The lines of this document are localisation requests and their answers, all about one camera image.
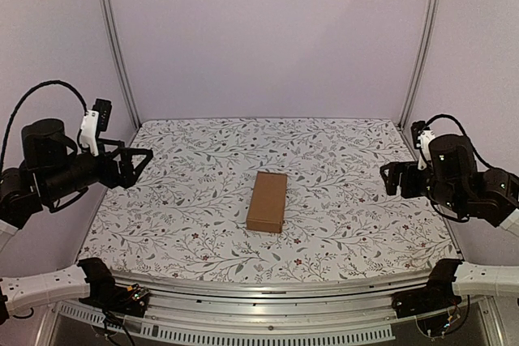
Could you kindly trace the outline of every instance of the vent grille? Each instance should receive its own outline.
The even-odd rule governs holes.
[[[71,303],[62,303],[59,306],[59,313],[68,318],[98,327],[103,326],[103,320],[105,319],[103,313],[98,309]],[[120,327],[110,327],[111,330],[121,331]],[[170,344],[189,346],[356,346],[378,344],[395,339],[389,325],[329,335],[224,335],[201,331],[184,331],[162,324],[144,322],[140,333],[134,334]]]

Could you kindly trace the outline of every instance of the white wall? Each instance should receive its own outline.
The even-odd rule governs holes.
[[[107,136],[128,140],[133,132],[119,91],[99,0],[0,0],[0,134],[16,102],[47,79],[76,86],[91,106],[96,97],[114,104]],[[75,138],[82,109],[60,87],[41,90],[22,107],[11,132],[6,167],[23,159],[20,131],[44,117],[59,117]],[[101,197],[92,188],[76,205],[54,215],[34,215],[0,254],[0,276],[26,276],[71,265]],[[11,320],[0,327],[0,344],[27,345],[36,320]]]
[[[519,0],[440,0],[411,121],[450,113],[488,162],[519,174],[518,92]],[[519,265],[519,238],[481,220],[453,227],[466,259]]]
[[[427,0],[113,0],[144,120],[389,117]]]

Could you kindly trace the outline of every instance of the floral print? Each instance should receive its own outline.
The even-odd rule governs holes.
[[[318,282],[430,268],[455,255],[426,199],[388,197],[380,166],[411,155],[390,121],[144,123],[155,158],[109,190],[80,253],[118,271],[240,283]],[[258,171],[289,177],[281,234],[249,231]]]

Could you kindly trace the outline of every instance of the box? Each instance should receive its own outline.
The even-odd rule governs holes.
[[[286,174],[258,172],[247,215],[249,230],[281,232],[285,216],[286,182]]]

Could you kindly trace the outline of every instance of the brown box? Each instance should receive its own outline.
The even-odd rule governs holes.
[[[249,230],[280,233],[285,214],[287,176],[258,172],[247,214]]]

